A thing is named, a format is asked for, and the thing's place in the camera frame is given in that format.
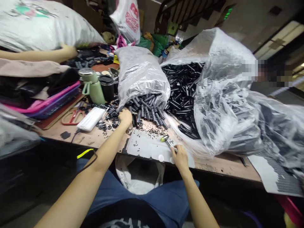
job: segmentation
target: scissors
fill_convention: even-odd
[[[67,112],[61,119],[63,125],[77,125],[85,117],[83,111],[80,111],[83,101],[78,106],[77,110]]]

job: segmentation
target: white power bank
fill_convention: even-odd
[[[91,131],[104,114],[104,109],[94,107],[89,114],[87,114],[83,120],[77,124],[77,128],[83,131]]]

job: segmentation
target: beige fabric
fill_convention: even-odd
[[[29,62],[0,58],[0,76],[40,78],[63,73],[69,68],[52,61]]]
[[[39,99],[39,100],[47,100],[49,98],[48,95],[48,86],[44,87],[43,90],[41,90],[38,94],[31,98]]]

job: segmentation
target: red and white plastic bag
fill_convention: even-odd
[[[136,0],[120,0],[110,18],[115,23],[119,34],[130,42],[140,41],[139,10]]]

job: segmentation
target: yellow tag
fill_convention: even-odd
[[[93,149],[87,149],[86,151],[82,152],[80,155],[77,156],[77,159],[81,158],[83,155],[85,155],[90,150],[93,150]]]
[[[118,60],[118,58],[117,58],[117,55],[114,55],[113,63],[116,63],[116,64],[119,65],[119,60]]]

